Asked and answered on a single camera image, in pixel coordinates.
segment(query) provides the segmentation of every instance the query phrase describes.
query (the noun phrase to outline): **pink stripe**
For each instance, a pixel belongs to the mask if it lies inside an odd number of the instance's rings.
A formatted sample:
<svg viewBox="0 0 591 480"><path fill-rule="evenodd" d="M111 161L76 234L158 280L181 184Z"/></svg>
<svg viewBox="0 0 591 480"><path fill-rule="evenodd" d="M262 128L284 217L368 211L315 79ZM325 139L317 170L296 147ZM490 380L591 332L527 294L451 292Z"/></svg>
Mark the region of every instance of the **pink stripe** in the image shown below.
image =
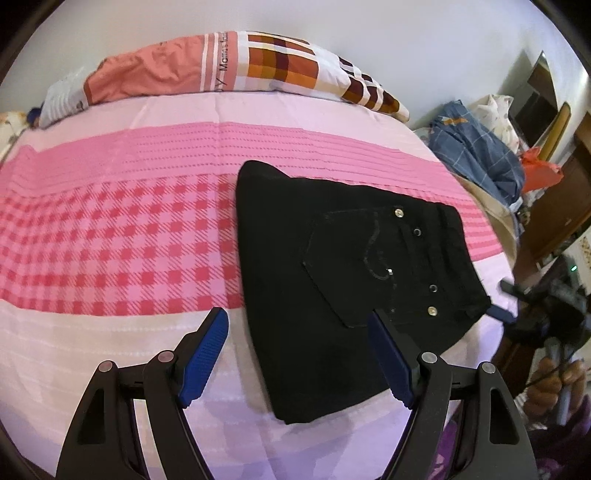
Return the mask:
<svg viewBox="0 0 591 480"><path fill-rule="evenodd" d="M41 153L22 148L5 165L0 298L94 315L242 305L233 191L250 158L292 176L447 203L463 219L473 261L501 252L488 221L439 163L302 129L142 128Z"/></svg>

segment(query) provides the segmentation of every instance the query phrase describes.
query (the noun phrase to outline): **beige cloth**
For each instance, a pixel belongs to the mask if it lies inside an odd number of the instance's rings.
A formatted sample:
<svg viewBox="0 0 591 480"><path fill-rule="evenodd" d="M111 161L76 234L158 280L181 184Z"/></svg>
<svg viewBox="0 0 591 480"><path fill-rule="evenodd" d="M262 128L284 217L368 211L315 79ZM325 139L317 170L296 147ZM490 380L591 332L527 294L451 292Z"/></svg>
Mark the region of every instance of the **beige cloth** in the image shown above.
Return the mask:
<svg viewBox="0 0 591 480"><path fill-rule="evenodd" d="M505 251L509 265L513 269L517 259L517 236L513 225L513 214L505 205L490 196L475 183L458 175L452 175L488 217L488 221L491 223L492 229Z"/></svg>

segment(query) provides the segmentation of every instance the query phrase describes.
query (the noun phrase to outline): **red plastic bag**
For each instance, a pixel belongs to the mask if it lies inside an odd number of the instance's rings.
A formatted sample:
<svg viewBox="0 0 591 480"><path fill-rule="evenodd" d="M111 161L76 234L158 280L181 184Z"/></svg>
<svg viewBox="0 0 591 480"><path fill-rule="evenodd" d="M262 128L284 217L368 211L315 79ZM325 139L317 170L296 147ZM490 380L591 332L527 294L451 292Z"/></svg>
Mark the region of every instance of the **red plastic bag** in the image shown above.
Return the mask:
<svg viewBox="0 0 591 480"><path fill-rule="evenodd" d="M525 184L521 193L551 187L564 177L562 169L557 164L538 158L540 150L540 147L530 148L521 156L521 164L525 171Z"/></svg>

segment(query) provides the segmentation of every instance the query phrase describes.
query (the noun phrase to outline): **white wall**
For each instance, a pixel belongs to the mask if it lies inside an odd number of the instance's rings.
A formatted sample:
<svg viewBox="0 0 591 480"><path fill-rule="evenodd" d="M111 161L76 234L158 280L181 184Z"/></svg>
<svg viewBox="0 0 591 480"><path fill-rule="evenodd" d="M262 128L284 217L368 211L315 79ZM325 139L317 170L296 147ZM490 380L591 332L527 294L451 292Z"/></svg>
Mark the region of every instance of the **white wall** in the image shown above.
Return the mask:
<svg viewBox="0 0 591 480"><path fill-rule="evenodd" d="M530 0L66 0L35 32L0 86L0 112L39 105L86 62L182 35L262 30L305 38L366 70L411 112L410 127L460 98L511 93L544 50L558 104L591 103L578 58Z"/></svg>

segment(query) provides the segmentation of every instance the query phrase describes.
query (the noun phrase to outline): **blue plaid cloth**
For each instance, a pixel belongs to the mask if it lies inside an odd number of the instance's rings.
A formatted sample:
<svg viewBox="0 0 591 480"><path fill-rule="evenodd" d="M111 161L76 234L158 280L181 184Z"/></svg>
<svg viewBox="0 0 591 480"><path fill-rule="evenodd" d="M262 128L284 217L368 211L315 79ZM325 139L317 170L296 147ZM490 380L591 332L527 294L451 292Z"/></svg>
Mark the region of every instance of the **blue plaid cloth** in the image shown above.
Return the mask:
<svg viewBox="0 0 591 480"><path fill-rule="evenodd" d="M461 101L443 106L433 120L429 148L449 170L476 183L504 205L519 198L525 181L519 158Z"/></svg>

